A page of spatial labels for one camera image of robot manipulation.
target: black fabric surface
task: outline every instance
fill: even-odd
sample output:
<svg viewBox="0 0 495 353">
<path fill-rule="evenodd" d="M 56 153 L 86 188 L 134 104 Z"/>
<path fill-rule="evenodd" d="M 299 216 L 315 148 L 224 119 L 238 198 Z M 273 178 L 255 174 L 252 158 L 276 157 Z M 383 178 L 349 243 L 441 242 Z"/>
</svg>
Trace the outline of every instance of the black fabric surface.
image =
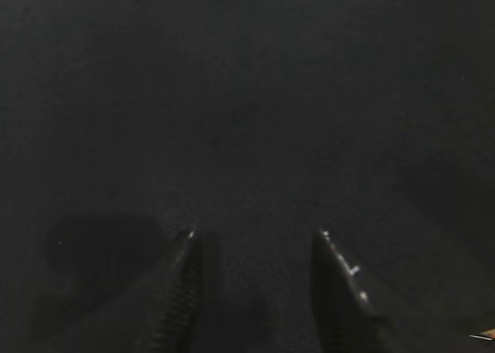
<svg viewBox="0 0 495 353">
<path fill-rule="evenodd" d="M 318 351 L 319 226 L 422 321 L 411 351 L 495 327 L 493 0 L 0 6 L 0 351 L 40 351 L 57 303 L 90 318 L 192 224 L 219 238 L 226 351 Z"/>
</svg>

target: dark cloth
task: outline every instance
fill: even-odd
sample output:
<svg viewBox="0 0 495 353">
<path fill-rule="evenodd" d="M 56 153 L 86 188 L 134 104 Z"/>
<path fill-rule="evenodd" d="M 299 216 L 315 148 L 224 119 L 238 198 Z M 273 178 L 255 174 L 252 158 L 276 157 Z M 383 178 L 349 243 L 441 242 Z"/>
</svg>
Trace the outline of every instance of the dark cloth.
<svg viewBox="0 0 495 353">
<path fill-rule="evenodd" d="M 319 226 L 384 312 L 428 321 L 418 351 L 495 327 L 493 0 L 0 5 L 1 351 L 103 308 L 192 224 L 218 234 L 231 344 L 317 351 Z"/>
</svg>

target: dark background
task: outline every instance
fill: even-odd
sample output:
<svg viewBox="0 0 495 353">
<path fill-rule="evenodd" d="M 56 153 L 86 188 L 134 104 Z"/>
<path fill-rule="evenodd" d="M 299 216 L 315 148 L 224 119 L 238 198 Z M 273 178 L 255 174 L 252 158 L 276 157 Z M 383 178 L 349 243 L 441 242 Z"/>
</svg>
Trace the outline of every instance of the dark background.
<svg viewBox="0 0 495 353">
<path fill-rule="evenodd" d="M 246 351 L 317 351 L 319 226 L 418 339 L 495 327 L 493 1 L 0 0 L 0 350 L 192 224 Z"/>
</svg>

